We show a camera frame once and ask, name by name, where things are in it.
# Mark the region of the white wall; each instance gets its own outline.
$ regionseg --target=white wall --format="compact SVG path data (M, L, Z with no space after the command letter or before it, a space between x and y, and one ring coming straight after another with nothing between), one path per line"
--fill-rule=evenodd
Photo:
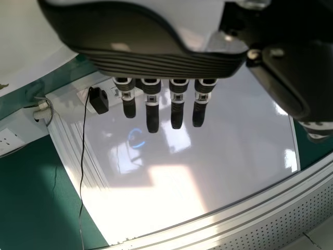
M76 54L66 48L36 0L0 1L0 90L3 96L55 70Z
M324 221L307 235L318 244L322 250L333 249L333 216ZM282 250L319 250L305 236L282 248Z

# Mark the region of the green floor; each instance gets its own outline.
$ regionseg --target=green floor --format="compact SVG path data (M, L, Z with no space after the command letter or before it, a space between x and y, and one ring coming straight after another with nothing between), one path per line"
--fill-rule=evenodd
M80 199L50 136L0 159L0 201L2 250L82 249ZM82 230L86 249L107 245L86 210Z
M34 95L47 94L96 69L78 56L59 69L0 97L0 119L36 104ZM301 169L333 151L333 139L313 144L296 123ZM80 199L49 136L0 159L0 249L80 250ZM89 214L84 211L85 249L106 246Z

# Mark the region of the black power adapter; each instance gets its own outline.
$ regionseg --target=black power adapter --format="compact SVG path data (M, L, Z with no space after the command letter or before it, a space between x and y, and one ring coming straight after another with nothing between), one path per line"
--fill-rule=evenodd
M109 111L108 95L99 87L89 88L89 102L99 115Z

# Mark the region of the silver bolt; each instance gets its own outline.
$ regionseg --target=silver bolt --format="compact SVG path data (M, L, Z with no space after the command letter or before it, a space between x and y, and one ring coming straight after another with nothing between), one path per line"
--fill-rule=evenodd
M272 57L283 57L285 55L285 52L281 48L273 48L270 51L270 55Z
M256 60L260 57L261 51L259 49L250 49L247 53L250 60Z

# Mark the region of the electrical outlet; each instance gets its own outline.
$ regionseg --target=electrical outlet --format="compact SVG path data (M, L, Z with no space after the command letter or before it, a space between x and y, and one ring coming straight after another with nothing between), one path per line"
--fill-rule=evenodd
M8 128L0 131L0 156L24 145L24 141L12 133Z

